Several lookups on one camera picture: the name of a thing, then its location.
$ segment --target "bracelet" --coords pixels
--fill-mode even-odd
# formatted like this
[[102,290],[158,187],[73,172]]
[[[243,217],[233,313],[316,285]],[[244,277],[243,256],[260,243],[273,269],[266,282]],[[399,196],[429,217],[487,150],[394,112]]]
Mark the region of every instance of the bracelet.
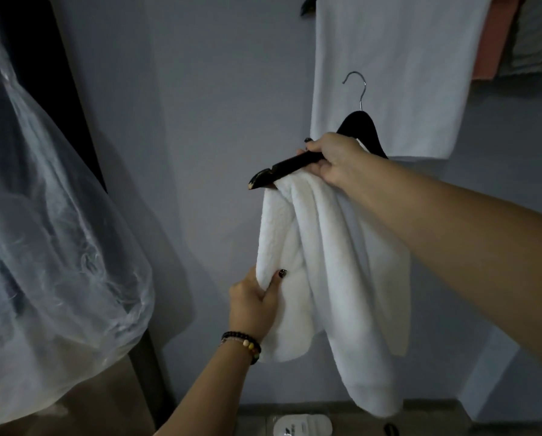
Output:
[[253,337],[247,334],[243,334],[241,332],[229,331],[223,333],[223,337],[221,338],[220,343],[223,344],[229,339],[242,343],[242,345],[251,353],[251,355],[253,356],[253,359],[251,360],[251,366],[259,360],[261,346]]

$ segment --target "white cloth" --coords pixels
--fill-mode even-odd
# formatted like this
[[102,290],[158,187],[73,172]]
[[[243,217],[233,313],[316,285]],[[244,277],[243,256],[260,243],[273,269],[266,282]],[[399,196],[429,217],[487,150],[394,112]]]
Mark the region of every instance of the white cloth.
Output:
[[491,0],[317,0],[311,138],[359,108],[388,157],[447,159]]
[[256,275],[267,288],[275,270],[288,274],[261,358],[280,362],[307,352],[315,307],[354,402],[376,416],[396,413],[401,401],[391,357],[334,189],[305,171],[275,185],[277,190],[265,190]]

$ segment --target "person's right hand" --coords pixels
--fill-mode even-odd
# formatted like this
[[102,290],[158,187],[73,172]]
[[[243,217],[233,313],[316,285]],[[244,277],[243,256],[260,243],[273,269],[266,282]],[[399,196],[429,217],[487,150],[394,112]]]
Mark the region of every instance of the person's right hand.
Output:
[[355,139],[337,133],[325,133],[318,140],[307,142],[306,146],[309,151],[322,152],[326,159],[308,165],[306,170],[336,187],[341,186],[348,160],[365,153]]

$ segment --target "plastic garment cover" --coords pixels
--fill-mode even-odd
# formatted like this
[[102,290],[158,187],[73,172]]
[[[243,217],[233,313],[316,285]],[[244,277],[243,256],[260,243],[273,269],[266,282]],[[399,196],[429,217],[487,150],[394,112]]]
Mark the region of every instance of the plastic garment cover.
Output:
[[140,246],[0,44],[0,423],[124,356],[153,304]]

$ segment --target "clear plastic bag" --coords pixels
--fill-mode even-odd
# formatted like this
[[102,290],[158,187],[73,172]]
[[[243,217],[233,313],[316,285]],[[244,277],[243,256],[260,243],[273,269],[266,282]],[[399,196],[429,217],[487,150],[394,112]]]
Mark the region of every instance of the clear plastic bag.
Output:
[[0,43],[0,423],[124,356],[153,304],[136,239]]

